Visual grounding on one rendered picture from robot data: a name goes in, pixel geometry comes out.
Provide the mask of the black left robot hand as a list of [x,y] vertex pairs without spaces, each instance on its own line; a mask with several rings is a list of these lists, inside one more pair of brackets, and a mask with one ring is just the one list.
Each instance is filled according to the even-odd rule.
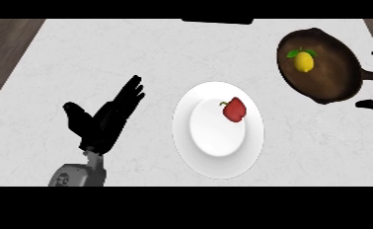
[[145,96],[142,88],[141,77],[134,75],[113,100],[103,104],[94,115],[73,102],[61,105],[67,129],[81,138],[78,148],[82,151],[103,155],[112,149],[126,120]]

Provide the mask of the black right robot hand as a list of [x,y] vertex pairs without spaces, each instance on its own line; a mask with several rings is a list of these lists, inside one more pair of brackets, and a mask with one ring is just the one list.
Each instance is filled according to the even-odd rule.
[[362,100],[355,103],[355,107],[361,109],[373,110],[373,100]]

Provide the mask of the dark brown frying pan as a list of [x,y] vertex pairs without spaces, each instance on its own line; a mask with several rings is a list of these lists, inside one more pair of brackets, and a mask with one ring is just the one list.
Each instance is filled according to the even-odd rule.
[[[311,50],[314,67],[300,72],[291,50]],[[344,43],[318,28],[291,31],[277,46],[277,65],[290,87],[318,104],[347,100],[359,91],[362,81],[373,81],[373,71],[362,69],[358,58]]]

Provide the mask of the yellow lemon with green leaves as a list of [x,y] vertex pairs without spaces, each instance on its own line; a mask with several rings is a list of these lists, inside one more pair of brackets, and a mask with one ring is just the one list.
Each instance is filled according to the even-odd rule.
[[293,49],[287,53],[287,57],[294,60],[294,68],[299,72],[308,73],[314,68],[315,52],[311,49]]

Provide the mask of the white round plate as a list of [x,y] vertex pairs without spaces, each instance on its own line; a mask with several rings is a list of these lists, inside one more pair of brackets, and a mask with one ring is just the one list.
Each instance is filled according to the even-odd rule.
[[[238,122],[222,114],[232,98],[246,107]],[[207,178],[231,179],[250,169],[263,146],[263,121],[238,87],[204,82],[185,92],[173,111],[172,137],[185,164]]]

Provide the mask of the red bell pepper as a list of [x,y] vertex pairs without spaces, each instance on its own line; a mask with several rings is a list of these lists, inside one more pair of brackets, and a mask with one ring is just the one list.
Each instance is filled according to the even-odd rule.
[[246,107],[240,99],[234,97],[228,102],[221,102],[222,115],[231,122],[238,122],[246,116]]

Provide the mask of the black flat appliance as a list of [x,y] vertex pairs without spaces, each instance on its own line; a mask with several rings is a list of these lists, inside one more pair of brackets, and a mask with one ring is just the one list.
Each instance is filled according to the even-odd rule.
[[221,24],[221,25],[250,25],[253,23],[253,19],[201,19],[201,18],[182,18],[184,22],[188,23],[204,23],[204,24]]

